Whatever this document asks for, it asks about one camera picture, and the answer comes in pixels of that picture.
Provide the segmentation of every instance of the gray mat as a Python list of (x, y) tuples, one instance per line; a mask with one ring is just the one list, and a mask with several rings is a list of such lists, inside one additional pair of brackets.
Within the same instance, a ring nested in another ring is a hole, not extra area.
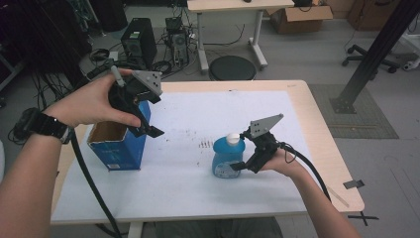
[(334, 138), (398, 139), (392, 126), (367, 89), (353, 104), (357, 114), (337, 114), (330, 98), (337, 98), (346, 85), (310, 84), (309, 88)]

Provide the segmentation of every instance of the white paper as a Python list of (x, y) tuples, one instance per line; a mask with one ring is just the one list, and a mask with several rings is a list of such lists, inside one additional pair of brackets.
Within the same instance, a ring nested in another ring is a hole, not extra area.
[[(121, 221), (276, 215), (305, 211), (292, 181), (276, 172), (242, 171), (213, 176), (212, 143), (242, 133), (253, 120), (284, 115), (270, 132), (309, 160), (300, 126), (285, 91), (164, 93), (150, 104), (151, 125), (164, 131), (146, 139), (140, 171), (108, 172), (83, 139), (84, 160), (106, 204)], [(246, 140), (244, 161), (255, 146)], [(68, 171), (52, 222), (106, 220), (77, 161)]]

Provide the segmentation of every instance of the table leg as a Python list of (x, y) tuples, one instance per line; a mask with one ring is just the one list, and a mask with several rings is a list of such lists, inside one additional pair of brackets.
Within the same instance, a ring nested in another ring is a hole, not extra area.
[(127, 238), (141, 238), (143, 232), (143, 222), (131, 222), (129, 235)]
[(262, 27), (262, 20), (263, 20), (263, 10), (257, 11), (257, 18), (256, 18), (256, 28), (254, 30), (254, 37), (250, 38), (250, 45), (253, 48), (254, 52), (257, 55), (257, 59), (260, 63), (260, 69), (263, 69), (264, 67), (268, 66), (268, 63), (265, 60), (265, 57), (263, 56), (263, 52), (260, 49), (259, 46), (259, 38), (260, 38), (260, 29)]
[(201, 27), (202, 13), (197, 13), (197, 27), (198, 27), (198, 59), (200, 60), (201, 73), (205, 74), (209, 70), (206, 52), (204, 51), (203, 43), (203, 29)]

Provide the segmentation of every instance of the white bottle cap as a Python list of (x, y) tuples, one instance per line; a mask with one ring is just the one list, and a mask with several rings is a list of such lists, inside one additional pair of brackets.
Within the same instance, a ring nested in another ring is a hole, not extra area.
[(238, 133), (231, 133), (226, 136), (226, 141), (228, 142), (229, 146), (236, 146), (239, 143), (240, 135)]

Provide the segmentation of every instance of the wristwatch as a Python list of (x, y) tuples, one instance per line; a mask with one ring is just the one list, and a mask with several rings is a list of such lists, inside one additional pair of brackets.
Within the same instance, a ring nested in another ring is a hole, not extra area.
[(73, 131), (73, 128), (35, 107), (25, 110), (13, 128), (14, 137), (18, 140), (26, 140), (32, 133), (37, 133), (57, 137), (63, 144), (68, 144)]

